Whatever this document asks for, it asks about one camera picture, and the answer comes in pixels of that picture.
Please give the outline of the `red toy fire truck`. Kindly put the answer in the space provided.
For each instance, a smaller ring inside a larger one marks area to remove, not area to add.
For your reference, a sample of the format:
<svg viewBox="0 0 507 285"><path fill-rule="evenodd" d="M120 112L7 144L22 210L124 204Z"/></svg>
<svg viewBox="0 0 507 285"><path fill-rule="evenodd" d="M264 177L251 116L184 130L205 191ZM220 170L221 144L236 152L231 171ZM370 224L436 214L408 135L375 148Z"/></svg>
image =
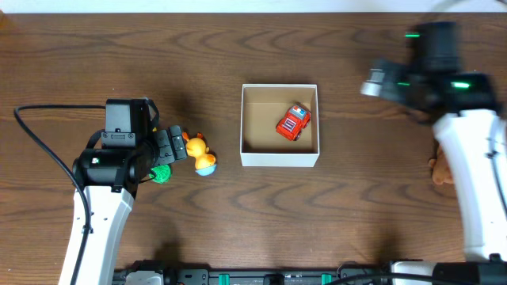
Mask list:
<svg viewBox="0 0 507 285"><path fill-rule="evenodd" d="M276 132L289 141L297 141L310 120L311 113L303 106L294 104L276 125Z"/></svg>

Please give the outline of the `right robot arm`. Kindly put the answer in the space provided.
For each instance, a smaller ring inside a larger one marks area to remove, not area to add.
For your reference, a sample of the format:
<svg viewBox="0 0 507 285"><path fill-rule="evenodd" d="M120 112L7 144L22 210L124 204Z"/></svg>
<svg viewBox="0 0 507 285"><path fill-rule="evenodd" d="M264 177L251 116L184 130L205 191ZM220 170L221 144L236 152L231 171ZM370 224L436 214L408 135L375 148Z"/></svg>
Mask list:
<svg viewBox="0 0 507 285"><path fill-rule="evenodd" d="M429 115L459 201L463 263L396 262L390 278L427 283L506 282L506 122L490 78L463 72L456 24L420 24L406 34L406 64L384 67L379 95Z"/></svg>

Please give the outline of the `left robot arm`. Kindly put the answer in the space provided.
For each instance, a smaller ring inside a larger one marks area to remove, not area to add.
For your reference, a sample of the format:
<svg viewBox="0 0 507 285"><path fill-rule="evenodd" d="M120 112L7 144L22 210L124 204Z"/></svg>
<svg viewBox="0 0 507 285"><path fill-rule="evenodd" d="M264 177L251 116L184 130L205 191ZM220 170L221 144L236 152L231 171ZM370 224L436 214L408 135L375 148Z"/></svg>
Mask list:
<svg viewBox="0 0 507 285"><path fill-rule="evenodd" d="M124 226L140 184L166 183L171 164L186 159L182 130L158 126L148 99L109 99L105 128L74 160L77 181L71 237L61 284L110 284Z"/></svg>

